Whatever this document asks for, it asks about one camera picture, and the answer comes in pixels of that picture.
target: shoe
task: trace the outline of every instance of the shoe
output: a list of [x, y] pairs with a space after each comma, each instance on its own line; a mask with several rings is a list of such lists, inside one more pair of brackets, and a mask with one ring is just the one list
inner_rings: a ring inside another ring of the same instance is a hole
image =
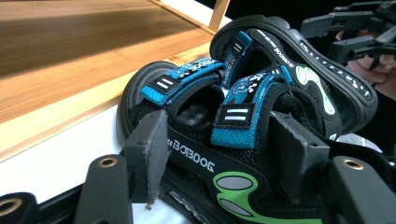
[[376, 93], [369, 83], [318, 53], [278, 17], [252, 15], [229, 22], [215, 34], [210, 56], [225, 63], [226, 88], [243, 76], [285, 65], [293, 77], [296, 96], [303, 103], [304, 98], [318, 103], [317, 111], [306, 113], [323, 118], [322, 128], [317, 130], [329, 138], [336, 138], [332, 133], [339, 133], [340, 127], [341, 134], [356, 132], [371, 120], [377, 108]]
[[287, 73], [242, 77], [224, 95], [223, 63], [199, 59], [165, 74], [152, 65], [144, 70], [155, 78], [126, 87], [117, 130], [122, 143], [147, 113], [166, 111], [172, 150], [160, 189], [166, 203], [195, 223], [321, 223], [318, 195], [291, 200], [271, 165], [272, 112], [293, 99]]

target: wood grain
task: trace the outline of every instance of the wood grain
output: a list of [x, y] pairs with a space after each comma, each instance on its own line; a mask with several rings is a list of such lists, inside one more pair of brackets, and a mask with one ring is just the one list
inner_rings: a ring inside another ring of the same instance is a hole
[[0, 161], [115, 105], [159, 60], [208, 55], [208, 31], [146, 0], [0, 3]]

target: wooden edge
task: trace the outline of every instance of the wooden edge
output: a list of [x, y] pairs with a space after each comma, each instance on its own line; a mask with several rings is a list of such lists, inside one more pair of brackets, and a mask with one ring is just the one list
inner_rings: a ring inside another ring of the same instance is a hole
[[148, 0], [148, 1], [153, 3], [153, 4], [155, 4], [155, 5], [157, 5], [158, 7], [161, 7], [163, 9], [167, 10], [167, 11], [172, 12], [173, 14], [177, 15], [178, 17], [180, 17], [182, 20], [187, 21], [187, 22], [199, 27], [200, 29], [208, 32], [211, 35], [215, 34], [215, 32], [213, 30], [209, 29], [207, 27], [207, 25], [201, 23], [200, 21], [188, 16], [187, 14], [185, 14], [185, 13], [179, 11], [179, 10], [174, 9], [173, 7], [170, 7], [170, 6], [166, 5], [166, 4], [164, 4], [163, 2], [161, 2], [161, 0]]
[[[207, 56], [209, 44], [206, 43], [164, 60], [182, 65], [196, 58]], [[125, 85], [135, 72], [0, 123], [0, 136], [2, 136], [0, 162], [116, 105], [120, 101]]]
[[230, 0], [217, 0], [213, 9], [212, 18], [210, 19], [209, 29], [213, 32], [217, 32], [220, 28], [221, 21], [224, 18], [225, 12], [227, 11]]

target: wooden shelf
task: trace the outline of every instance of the wooden shelf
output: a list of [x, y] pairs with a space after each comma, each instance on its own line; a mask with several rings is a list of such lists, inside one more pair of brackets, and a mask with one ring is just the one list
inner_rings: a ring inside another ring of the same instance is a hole
[[208, 56], [213, 32], [148, 0], [0, 3], [0, 161], [118, 103], [136, 70]]

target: pair of sandals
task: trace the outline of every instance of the pair of sandals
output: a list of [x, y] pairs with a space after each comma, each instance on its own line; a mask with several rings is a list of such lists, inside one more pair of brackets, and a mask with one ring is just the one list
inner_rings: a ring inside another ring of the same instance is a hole
[[[375, 91], [277, 17], [231, 21], [215, 34], [210, 56], [142, 67], [119, 104], [120, 142], [148, 113], [166, 111], [172, 153], [160, 196], [194, 223], [321, 223], [318, 193], [303, 200], [279, 177], [274, 120], [297, 120], [311, 144], [326, 146], [325, 157], [343, 154], [333, 140], [373, 117]], [[309, 174], [300, 183], [314, 185], [317, 174]]]

